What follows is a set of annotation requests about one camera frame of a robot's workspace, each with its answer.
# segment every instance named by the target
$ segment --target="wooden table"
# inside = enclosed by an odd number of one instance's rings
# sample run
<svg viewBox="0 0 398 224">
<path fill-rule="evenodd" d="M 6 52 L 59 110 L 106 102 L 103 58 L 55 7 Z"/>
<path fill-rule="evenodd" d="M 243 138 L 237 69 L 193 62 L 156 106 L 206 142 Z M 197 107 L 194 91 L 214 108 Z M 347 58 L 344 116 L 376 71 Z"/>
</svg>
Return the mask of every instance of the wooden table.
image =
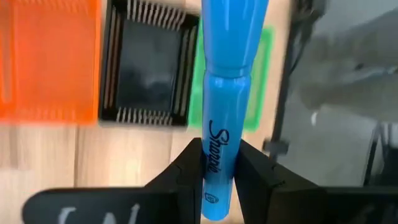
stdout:
<svg viewBox="0 0 398 224">
<path fill-rule="evenodd" d="M 105 12 L 106 0 L 103 1 Z M 200 0 L 164 0 L 200 12 Z M 265 24 L 275 30 L 260 128 L 244 133 L 258 149 L 272 134 L 289 34 L 291 0 L 271 0 Z M 144 185 L 168 166 L 199 130 L 76 126 L 0 126 L 0 223 L 22 223 L 21 206 L 54 187 Z M 236 192 L 225 223 L 242 223 Z"/>
</svg>

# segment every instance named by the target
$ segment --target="highlighter cap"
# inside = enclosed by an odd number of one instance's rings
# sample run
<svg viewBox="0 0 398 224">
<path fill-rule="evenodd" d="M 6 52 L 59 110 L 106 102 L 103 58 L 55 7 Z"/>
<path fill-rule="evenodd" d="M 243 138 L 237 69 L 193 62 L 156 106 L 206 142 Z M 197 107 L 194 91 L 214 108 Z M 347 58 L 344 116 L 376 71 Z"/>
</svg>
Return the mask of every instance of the highlighter cap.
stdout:
<svg viewBox="0 0 398 224">
<path fill-rule="evenodd" d="M 206 69 L 219 77 L 250 75 L 268 0 L 202 0 Z"/>
</svg>

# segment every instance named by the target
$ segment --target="sharpie logo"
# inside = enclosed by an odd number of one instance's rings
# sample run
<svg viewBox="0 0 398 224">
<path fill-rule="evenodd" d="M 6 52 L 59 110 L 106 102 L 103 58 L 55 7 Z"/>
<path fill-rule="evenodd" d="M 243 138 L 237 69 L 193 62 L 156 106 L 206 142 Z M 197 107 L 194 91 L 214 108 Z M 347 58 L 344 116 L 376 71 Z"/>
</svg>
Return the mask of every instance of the sharpie logo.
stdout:
<svg viewBox="0 0 398 224">
<path fill-rule="evenodd" d="M 218 197 L 216 197 L 216 196 L 214 196 L 212 194 L 205 193 L 204 197 L 205 197 L 205 200 L 210 202 L 210 203 L 217 203 L 218 202 Z"/>
<path fill-rule="evenodd" d="M 227 146 L 229 141 L 229 132 L 226 129 L 221 129 L 215 134 L 212 131 L 213 120 L 209 122 L 209 133 L 210 133 L 210 151 L 208 155 L 207 171 L 218 173 L 220 169 L 220 148 L 221 146 Z"/>
</svg>

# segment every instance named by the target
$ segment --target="orange plastic tray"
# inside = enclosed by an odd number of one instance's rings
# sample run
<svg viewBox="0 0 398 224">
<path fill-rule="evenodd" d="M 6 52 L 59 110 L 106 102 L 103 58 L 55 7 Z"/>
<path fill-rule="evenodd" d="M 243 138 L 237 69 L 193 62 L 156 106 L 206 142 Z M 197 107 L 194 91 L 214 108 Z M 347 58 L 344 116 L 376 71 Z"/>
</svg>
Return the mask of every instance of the orange plastic tray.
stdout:
<svg viewBox="0 0 398 224">
<path fill-rule="evenodd" d="M 97 120 L 101 0 L 0 1 L 0 121 Z"/>
</svg>

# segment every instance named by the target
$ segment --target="blue highlighter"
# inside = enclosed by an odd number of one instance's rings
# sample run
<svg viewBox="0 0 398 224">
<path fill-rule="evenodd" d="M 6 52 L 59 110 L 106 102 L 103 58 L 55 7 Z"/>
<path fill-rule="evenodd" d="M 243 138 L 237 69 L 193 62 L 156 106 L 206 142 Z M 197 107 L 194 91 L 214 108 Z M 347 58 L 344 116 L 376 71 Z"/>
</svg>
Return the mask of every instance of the blue highlighter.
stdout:
<svg viewBox="0 0 398 224">
<path fill-rule="evenodd" d="M 267 6 L 268 0 L 202 0 L 206 57 L 202 144 L 207 158 L 201 211 L 209 220 L 222 220 L 229 212 L 250 73 Z"/>
</svg>

